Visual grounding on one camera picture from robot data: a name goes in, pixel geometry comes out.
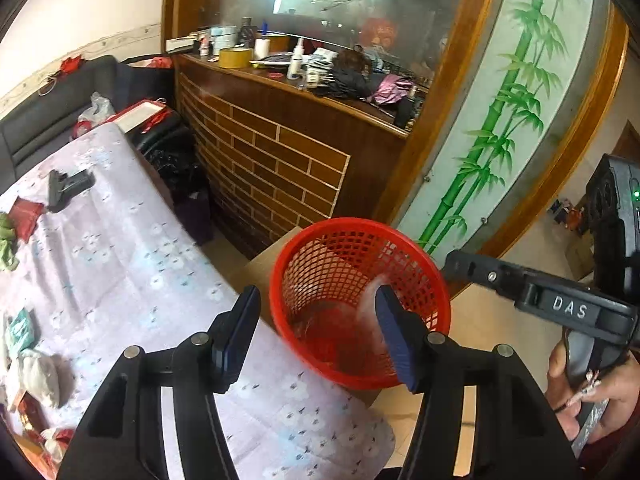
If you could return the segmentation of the person's right hand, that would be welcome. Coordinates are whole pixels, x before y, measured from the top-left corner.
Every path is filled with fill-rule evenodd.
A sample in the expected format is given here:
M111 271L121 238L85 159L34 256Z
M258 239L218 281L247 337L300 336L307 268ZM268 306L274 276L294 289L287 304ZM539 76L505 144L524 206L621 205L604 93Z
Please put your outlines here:
M568 440L575 440L579 434L577 416L585 403L608 402L605 412L591 431L589 443L607 437L629 422L639 399L639 363L633 353L629 352L626 361L605 378L597 379L587 394L577 393L570 388L565 365L566 349L559 341L549 356L547 391L544 396L554 409Z

